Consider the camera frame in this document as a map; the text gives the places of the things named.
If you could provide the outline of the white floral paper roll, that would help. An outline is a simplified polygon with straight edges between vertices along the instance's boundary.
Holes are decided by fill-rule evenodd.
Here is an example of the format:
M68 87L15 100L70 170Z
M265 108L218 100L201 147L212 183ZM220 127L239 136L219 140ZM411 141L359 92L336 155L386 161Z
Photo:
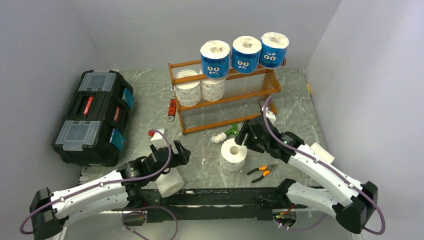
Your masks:
M196 76L199 73L192 69L180 70L176 75L176 79ZM174 92L180 105L185 107L192 107L198 104L202 98L201 96L201 81L192 81L187 83L176 84Z
M208 102L220 100L225 93L226 77L211 79L207 78L200 81L201 97Z
M247 152L247 147L236 144L234 138L225 140L220 149L220 166L229 172L239 171L245 164Z

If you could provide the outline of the plain white paper roll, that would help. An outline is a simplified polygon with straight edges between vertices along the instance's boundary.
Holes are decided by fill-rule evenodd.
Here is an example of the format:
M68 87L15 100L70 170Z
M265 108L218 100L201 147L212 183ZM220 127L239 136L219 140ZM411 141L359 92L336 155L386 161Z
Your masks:
M167 174L161 174L155 181L162 198L167 198L183 188L185 182L177 168L171 168Z

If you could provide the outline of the blue paper roll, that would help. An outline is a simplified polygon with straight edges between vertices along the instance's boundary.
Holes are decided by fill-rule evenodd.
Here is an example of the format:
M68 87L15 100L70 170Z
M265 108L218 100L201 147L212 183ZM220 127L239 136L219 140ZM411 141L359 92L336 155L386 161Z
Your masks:
M232 43L231 67L238 73L250 74L259 64L261 42L253 36L240 36Z
M221 79L230 70L230 46L221 40L209 40L200 48L202 73L210 79Z
M259 64L267 69L276 69L284 62L289 39L282 33L266 32L261 39L261 53Z

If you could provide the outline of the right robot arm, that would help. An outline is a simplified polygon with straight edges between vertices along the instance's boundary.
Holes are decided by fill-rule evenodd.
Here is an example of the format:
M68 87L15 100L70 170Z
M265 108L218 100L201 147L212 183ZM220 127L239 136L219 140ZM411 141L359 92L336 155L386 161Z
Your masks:
M386 223L377 204L378 187L371 181L362 183L338 170L296 134L278 132L269 119L259 115L244 121L235 143L258 153L268 153L320 184L320 188L314 188L286 178L274 192L280 207L313 208L335 218L353 234L362 231L374 235L384 233Z

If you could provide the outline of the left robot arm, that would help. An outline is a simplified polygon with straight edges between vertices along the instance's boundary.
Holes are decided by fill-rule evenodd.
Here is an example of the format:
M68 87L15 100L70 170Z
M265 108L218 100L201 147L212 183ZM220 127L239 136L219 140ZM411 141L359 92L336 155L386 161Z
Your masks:
M178 140L173 143L176 151L170 146L156 148L152 144L150 155L128 161L88 183L56 192L38 190L29 207L30 234L35 240L46 240L88 216L115 209L137 210L152 204L153 195L143 194L142 188L189 163L191 151Z

